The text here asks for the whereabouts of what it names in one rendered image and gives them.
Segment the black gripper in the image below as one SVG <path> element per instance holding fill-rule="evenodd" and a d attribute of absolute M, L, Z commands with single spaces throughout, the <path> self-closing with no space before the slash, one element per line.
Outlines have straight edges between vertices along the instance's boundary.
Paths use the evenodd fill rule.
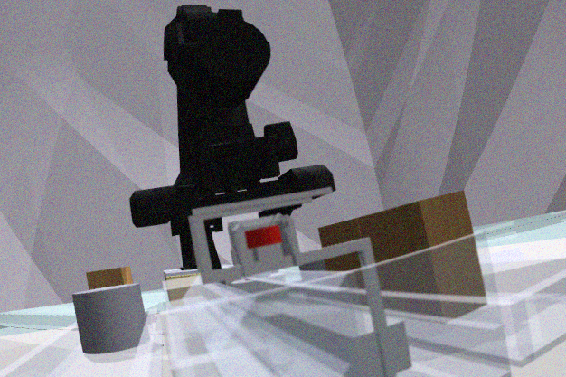
<path fill-rule="evenodd" d="M 278 180 L 274 181 L 261 183 L 260 179 L 262 179 L 262 177 L 260 177 L 246 180 L 242 184 L 232 186 L 220 186 L 219 184 L 218 186 L 212 187 L 209 191 L 204 191 L 199 166 L 202 135 L 215 131 L 219 141 L 239 138 L 237 132 L 238 127 L 246 126 L 252 127 L 252 123 L 244 116 L 208 118 L 192 126 L 193 150 L 201 191 L 174 194 L 172 185 L 134 191 L 130 196 L 130 208 L 132 222 L 136 228 L 169 223 L 170 220 L 174 219 L 174 231 L 184 231 L 190 241 L 192 241 L 188 218 L 188 216 L 192 216 L 192 209 L 223 203 L 238 203 L 327 187 L 332 187 L 333 192 L 336 191 L 333 174 L 325 165 L 292 168 L 281 175 Z M 212 238 L 210 221 L 206 220 L 203 221 L 203 223 L 212 261 L 212 270 L 221 269 L 222 266 Z"/>

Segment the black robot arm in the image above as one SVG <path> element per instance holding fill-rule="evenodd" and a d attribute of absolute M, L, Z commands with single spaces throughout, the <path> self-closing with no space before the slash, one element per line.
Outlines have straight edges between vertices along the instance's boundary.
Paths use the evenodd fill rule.
<path fill-rule="evenodd" d="M 164 60 L 177 86 L 180 174 L 174 194 L 201 191 L 191 127 L 208 118 L 247 118 L 245 102 L 269 58 L 269 42 L 244 21 L 242 10 L 214 13 L 207 5 L 177 7 L 164 32 Z M 237 132 L 239 138 L 224 141 L 215 131 L 202 135 L 199 166 L 204 191 L 280 176 L 278 162 L 297 159 L 290 121 L 265 125 L 264 137 L 255 137 L 251 126 L 238 127 Z"/>

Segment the grey cylinder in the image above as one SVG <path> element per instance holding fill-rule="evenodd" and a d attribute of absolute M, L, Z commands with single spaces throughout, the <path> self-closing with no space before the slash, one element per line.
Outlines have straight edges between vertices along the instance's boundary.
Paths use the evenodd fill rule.
<path fill-rule="evenodd" d="M 327 271 L 325 259 L 304 263 L 299 268 L 300 271 Z"/>
<path fill-rule="evenodd" d="M 140 284 L 72 293 L 72 299 L 84 353 L 138 347 L 146 322 Z"/>

